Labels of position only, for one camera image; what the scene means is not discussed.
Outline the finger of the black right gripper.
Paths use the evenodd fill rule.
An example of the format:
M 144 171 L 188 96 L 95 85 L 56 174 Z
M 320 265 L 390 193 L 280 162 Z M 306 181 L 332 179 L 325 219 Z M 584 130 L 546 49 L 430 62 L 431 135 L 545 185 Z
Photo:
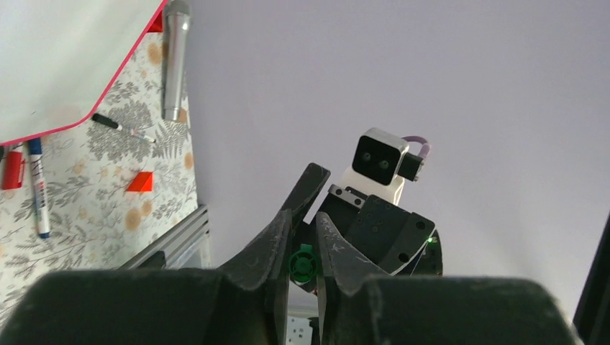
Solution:
M 330 175 L 328 169 L 313 162 L 305 167 L 281 206 L 282 211 L 290 211 L 291 225 L 294 229 L 303 221 Z

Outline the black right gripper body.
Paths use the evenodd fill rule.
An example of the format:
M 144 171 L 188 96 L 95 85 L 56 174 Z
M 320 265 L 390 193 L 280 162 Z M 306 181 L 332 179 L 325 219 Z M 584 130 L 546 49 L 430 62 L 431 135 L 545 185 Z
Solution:
M 376 195 L 332 185 L 318 208 L 366 259 L 390 275 L 443 274 L 435 223 Z

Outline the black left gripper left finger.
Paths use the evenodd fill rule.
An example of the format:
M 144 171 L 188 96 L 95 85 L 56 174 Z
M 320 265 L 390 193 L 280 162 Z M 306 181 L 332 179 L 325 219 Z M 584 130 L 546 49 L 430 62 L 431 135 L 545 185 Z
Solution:
M 52 272 L 1 332 L 3 344 L 281 344 L 292 214 L 280 211 L 214 270 Z

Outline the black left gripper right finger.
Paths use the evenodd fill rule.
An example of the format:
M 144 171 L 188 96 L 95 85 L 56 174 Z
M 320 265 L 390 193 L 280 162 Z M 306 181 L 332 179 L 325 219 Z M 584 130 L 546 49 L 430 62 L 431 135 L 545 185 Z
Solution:
M 541 285 L 493 277 L 391 276 L 316 216 L 323 344 L 579 344 Z

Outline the green marker cap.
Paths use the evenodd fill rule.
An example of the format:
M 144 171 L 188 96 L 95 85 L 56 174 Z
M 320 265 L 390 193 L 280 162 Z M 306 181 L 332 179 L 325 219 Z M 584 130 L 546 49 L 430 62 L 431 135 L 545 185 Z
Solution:
M 312 245 L 301 244 L 290 257 L 289 273 L 292 280 L 298 284 L 305 284 L 314 279 L 318 268 L 318 260 Z

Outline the pink framed whiteboard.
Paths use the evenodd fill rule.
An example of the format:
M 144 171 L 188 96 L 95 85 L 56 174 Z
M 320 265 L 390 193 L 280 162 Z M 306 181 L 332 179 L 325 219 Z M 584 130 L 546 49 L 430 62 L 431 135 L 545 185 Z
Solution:
M 3 1 L 1 143 L 68 129 L 100 104 L 163 1 Z

